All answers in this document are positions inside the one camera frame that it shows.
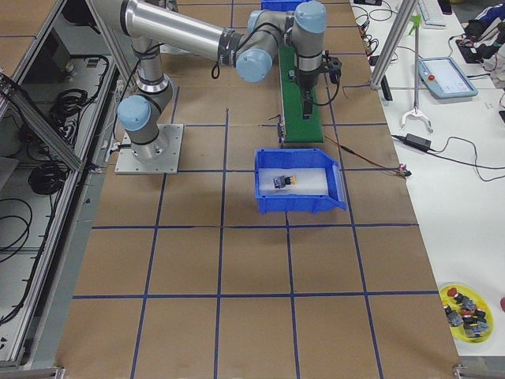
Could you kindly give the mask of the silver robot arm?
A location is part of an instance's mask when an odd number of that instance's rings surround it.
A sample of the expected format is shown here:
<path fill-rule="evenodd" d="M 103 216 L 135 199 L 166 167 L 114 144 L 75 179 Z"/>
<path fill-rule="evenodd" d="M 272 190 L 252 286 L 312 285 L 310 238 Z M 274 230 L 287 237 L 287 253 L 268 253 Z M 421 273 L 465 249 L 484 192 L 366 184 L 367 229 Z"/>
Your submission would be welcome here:
<path fill-rule="evenodd" d="M 246 35 L 146 1 L 92 1 L 90 5 L 106 26 L 131 39 L 133 52 L 143 66 L 142 85 L 163 81 L 163 75 L 154 72 L 162 45 L 172 54 L 192 54 L 217 66 L 233 67 L 249 83 L 262 81 L 286 46 L 294 54 L 294 83 L 300 92 L 299 106 L 292 113 L 308 120 L 319 105 L 313 89 L 326 69 L 323 43 L 327 12 L 318 1 L 299 3 L 285 12 L 254 11 Z"/>

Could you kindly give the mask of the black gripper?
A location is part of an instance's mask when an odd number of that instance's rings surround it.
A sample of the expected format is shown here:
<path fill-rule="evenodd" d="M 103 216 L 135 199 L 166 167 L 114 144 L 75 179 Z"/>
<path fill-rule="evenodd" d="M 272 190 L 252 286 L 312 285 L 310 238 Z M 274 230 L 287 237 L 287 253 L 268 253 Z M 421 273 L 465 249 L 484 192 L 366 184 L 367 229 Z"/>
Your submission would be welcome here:
<path fill-rule="evenodd" d="M 313 88 L 318 83 L 318 69 L 305 71 L 296 69 L 296 83 L 302 99 L 302 117 L 309 119 L 313 111 Z"/>

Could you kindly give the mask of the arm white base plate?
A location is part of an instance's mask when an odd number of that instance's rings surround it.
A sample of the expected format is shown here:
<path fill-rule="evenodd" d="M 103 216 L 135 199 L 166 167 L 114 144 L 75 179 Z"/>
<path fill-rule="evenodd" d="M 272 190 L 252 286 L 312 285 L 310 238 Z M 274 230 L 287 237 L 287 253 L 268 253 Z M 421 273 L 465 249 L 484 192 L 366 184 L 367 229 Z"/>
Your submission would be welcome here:
<path fill-rule="evenodd" d="M 183 124 L 158 124 L 159 135 L 151 144 L 135 144 L 125 132 L 115 165 L 116 174 L 177 174 Z"/>

